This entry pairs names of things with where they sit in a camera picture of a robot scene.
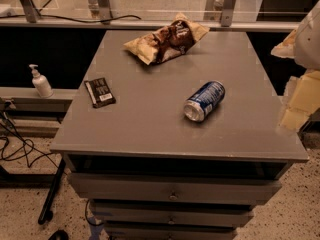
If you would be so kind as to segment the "blue pepsi can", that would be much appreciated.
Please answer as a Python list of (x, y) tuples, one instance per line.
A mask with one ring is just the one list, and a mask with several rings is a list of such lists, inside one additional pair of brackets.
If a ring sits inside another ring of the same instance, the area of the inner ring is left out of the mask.
[(224, 86), (218, 81), (209, 81), (185, 101), (184, 114), (193, 122), (203, 122), (224, 96)]

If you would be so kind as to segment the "grey drawer cabinet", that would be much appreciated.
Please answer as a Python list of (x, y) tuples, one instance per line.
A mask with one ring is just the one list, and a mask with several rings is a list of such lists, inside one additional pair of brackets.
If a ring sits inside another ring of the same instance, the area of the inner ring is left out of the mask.
[[(186, 55), (151, 66), (124, 50), (134, 38), (107, 32), (86, 74), (105, 78), (116, 103), (94, 108), (80, 88), (52, 142), (70, 174), (280, 182), (307, 160), (278, 124), (280, 100), (244, 33), (211, 32)], [(193, 122), (184, 103), (209, 81), (224, 86), (224, 99)]]

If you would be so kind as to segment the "dark chocolate bar wrapper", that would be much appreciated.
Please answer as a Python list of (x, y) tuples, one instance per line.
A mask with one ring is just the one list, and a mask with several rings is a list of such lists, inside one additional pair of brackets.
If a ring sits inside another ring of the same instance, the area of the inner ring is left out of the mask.
[(94, 108), (101, 108), (116, 103), (116, 98), (112, 94), (105, 78), (85, 81), (84, 85)]

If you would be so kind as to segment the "yellow brown chip bag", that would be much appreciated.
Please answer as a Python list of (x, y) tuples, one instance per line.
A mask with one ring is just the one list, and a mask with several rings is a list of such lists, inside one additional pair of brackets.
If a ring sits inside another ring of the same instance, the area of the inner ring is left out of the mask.
[(210, 28), (178, 13), (173, 22), (124, 44), (124, 48), (146, 65), (161, 64), (187, 53)]

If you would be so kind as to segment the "top grey drawer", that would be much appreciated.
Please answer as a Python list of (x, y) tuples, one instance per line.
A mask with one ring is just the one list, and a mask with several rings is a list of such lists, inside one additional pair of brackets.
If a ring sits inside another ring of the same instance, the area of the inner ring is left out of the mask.
[(280, 188), (277, 180), (209, 179), (71, 173), (82, 198), (175, 203), (260, 205)]

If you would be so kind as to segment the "grey drawer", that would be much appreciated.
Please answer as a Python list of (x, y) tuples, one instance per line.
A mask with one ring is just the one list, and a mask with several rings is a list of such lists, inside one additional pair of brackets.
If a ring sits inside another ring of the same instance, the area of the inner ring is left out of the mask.
[(237, 228), (246, 225), (253, 212), (247, 206), (164, 202), (92, 201), (92, 213), (108, 222), (159, 223)]
[(280, 188), (277, 180), (209, 179), (71, 173), (82, 198), (175, 203), (260, 205)]
[(233, 240), (236, 235), (233, 228), (157, 223), (110, 222), (105, 231), (117, 240)]

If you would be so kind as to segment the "middle grey drawer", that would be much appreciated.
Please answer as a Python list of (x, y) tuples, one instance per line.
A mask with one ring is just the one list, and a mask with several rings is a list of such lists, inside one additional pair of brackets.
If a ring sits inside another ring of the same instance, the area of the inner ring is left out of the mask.
[(92, 213), (108, 222), (159, 223), (237, 228), (246, 225), (253, 212), (247, 206), (164, 202), (92, 201)]

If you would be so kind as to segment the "white pump dispenser bottle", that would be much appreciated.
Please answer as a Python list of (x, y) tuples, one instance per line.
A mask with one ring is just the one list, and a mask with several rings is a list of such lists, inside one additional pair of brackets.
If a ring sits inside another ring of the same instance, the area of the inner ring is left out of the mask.
[(48, 98), (53, 95), (53, 90), (47, 78), (37, 70), (36, 64), (30, 64), (29, 68), (33, 76), (32, 83), (38, 94), (42, 98)]

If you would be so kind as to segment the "bottom grey drawer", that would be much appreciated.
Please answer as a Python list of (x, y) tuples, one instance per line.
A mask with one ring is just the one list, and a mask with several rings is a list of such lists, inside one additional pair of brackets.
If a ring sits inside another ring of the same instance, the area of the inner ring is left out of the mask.
[(157, 223), (110, 222), (105, 231), (117, 240), (233, 240), (236, 235), (233, 228)]

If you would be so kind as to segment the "black metal stand leg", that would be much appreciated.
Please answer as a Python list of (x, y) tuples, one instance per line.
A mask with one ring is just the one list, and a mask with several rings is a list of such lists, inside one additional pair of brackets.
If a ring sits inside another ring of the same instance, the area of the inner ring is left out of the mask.
[(54, 197), (59, 189), (59, 184), (64, 173), (66, 163), (64, 160), (61, 160), (58, 166), (58, 169), (53, 177), (52, 184), (49, 188), (49, 192), (47, 194), (46, 200), (42, 207), (42, 211), (38, 218), (38, 224), (43, 225), (46, 222), (50, 221), (53, 218), (53, 212), (51, 211), (51, 206), (54, 200)]

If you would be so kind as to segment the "centre metal window post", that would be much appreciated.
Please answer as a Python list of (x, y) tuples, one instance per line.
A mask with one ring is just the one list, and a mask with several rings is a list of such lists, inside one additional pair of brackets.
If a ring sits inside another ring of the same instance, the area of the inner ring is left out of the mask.
[(97, 0), (99, 6), (99, 17), (103, 24), (108, 24), (112, 20), (109, 0)]

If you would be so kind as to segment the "metal window post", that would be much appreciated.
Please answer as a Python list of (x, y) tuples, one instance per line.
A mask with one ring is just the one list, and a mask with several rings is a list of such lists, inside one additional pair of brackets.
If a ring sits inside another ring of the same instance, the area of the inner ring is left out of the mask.
[(39, 13), (34, 5), (33, 0), (19, 0), (19, 1), (23, 7), (26, 20), (29, 23), (36, 23), (39, 19)]
[(230, 27), (234, 13), (236, 0), (224, 0), (220, 23), (222, 27)]
[(108, 24), (112, 20), (109, 0), (97, 0), (99, 6), (99, 17), (103, 24)]

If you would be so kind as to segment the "right metal window post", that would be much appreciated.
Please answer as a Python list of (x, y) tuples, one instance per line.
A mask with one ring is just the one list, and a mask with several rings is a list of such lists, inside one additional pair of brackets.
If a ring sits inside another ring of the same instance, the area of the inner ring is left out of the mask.
[(236, 0), (224, 0), (220, 23), (222, 27), (230, 27), (234, 13)]

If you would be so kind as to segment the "left metal window post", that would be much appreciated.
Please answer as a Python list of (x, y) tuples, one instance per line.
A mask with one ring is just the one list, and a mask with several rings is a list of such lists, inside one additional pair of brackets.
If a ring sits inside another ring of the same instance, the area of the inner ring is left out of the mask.
[(23, 7), (26, 20), (29, 23), (36, 23), (39, 19), (39, 13), (34, 5), (33, 0), (19, 0), (19, 1)]

